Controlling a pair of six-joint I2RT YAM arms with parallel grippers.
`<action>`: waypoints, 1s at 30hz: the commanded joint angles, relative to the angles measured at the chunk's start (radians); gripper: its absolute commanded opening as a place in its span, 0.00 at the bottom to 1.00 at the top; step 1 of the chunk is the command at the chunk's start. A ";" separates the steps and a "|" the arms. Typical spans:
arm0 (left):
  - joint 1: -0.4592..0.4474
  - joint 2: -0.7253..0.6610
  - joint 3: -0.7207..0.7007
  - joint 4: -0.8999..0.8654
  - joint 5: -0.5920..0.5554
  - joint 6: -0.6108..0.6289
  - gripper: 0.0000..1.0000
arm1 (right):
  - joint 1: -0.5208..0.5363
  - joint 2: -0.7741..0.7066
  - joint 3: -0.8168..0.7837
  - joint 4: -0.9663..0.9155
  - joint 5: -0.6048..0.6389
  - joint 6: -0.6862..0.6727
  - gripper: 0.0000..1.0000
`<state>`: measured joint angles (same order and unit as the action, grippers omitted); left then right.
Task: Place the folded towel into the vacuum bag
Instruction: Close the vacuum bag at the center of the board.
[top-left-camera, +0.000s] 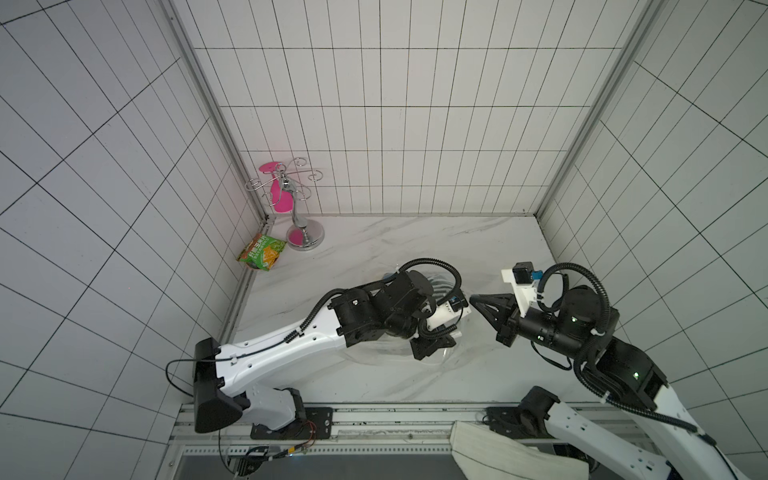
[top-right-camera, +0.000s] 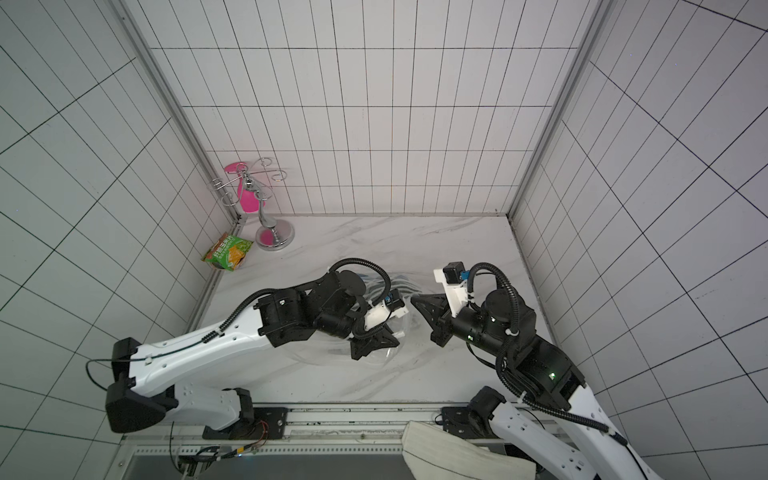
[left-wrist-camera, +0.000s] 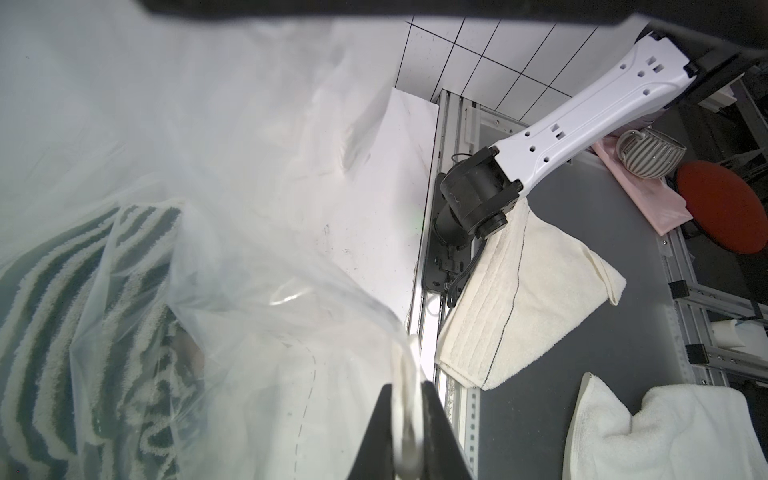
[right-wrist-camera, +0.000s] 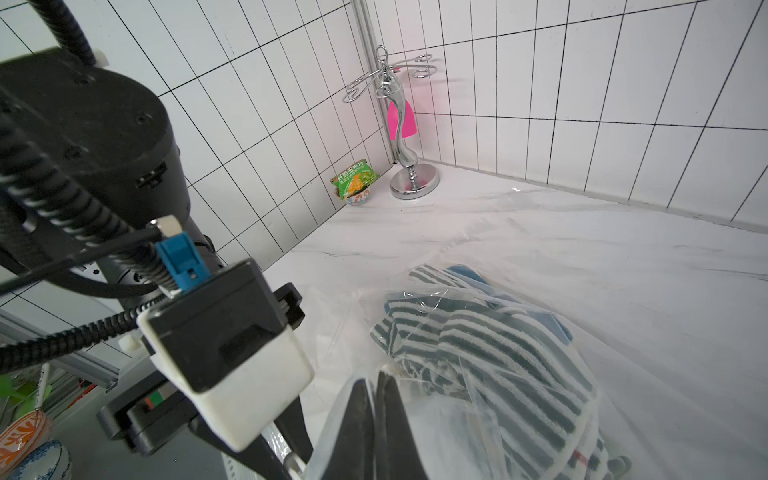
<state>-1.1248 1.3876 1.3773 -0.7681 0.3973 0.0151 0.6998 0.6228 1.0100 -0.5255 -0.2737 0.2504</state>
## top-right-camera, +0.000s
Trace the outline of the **green white striped towel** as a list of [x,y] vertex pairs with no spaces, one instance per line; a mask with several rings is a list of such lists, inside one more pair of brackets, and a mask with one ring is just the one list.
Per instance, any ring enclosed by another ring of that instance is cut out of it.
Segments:
[[[360,277],[366,286],[364,298],[372,305],[381,303],[384,299],[382,292],[385,290],[385,281],[381,276],[378,274],[361,274]],[[405,274],[395,274],[391,276],[388,295],[391,295],[395,290],[399,292],[403,299],[409,299],[414,295],[425,293],[425,290]]]

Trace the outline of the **clear plastic vacuum bag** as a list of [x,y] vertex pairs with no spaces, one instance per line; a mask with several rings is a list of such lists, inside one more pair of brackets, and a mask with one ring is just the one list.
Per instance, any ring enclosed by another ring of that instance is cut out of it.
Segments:
[[[433,293],[432,287],[427,287],[427,277],[422,274],[407,271],[395,271],[390,275],[391,288],[397,290],[404,298],[406,312],[402,315],[393,314],[385,325],[392,331],[398,346],[387,347],[372,351],[361,357],[356,364],[366,368],[381,369],[390,363],[406,346],[415,343],[416,321],[419,315],[410,303],[410,297],[424,293]],[[309,340],[291,343],[285,346],[286,355],[296,361],[308,365],[345,365],[353,363],[351,358],[350,341],[331,337],[316,332]]]

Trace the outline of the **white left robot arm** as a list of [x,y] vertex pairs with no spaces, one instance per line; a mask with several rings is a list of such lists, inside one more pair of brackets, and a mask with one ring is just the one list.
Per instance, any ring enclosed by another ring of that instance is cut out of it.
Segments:
[[408,312],[388,273],[346,258],[320,278],[250,294],[221,323],[153,344],[128,337],[107,358],[113,375],[105,411],[116,434],[155,425],[203,425],[217,437],[247,438],[262,425],[250,392],[197,385],[193,375],[247,353],[309,340],[321,332],[348,342],[350,356],[399,346],[388,323]]

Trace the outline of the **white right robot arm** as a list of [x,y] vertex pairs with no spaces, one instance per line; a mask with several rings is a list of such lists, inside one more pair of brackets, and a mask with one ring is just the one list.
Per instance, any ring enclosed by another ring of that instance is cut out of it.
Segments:
[[656,479],[600,406],[585,376],[536,332],[536,314],[497,266],[452,262],[434,272],[441,294],[415,295],[431,340],[453,338],[490,354],[505,393],[485,386],[468,403],[466,427],[525,453],[558,479]]

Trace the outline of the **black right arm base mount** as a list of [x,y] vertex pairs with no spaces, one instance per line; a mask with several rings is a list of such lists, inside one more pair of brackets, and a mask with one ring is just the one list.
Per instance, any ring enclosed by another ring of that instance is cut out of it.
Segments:
[[505,397],[484,386],[465,406],[442,407],[435,419],[444,432],[464,440],[497,439],[490,427],[495,409],[506,402]]

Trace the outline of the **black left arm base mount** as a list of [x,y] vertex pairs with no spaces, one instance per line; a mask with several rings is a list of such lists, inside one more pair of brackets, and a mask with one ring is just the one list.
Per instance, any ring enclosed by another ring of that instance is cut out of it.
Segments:
[[206,426],[202,438],[205,440],[280,440],[283,438],[288,409],[285,407],[255,407],[250,392],[243,388],[225,389],[237,393],[239,417],[232,425],[214,430]]

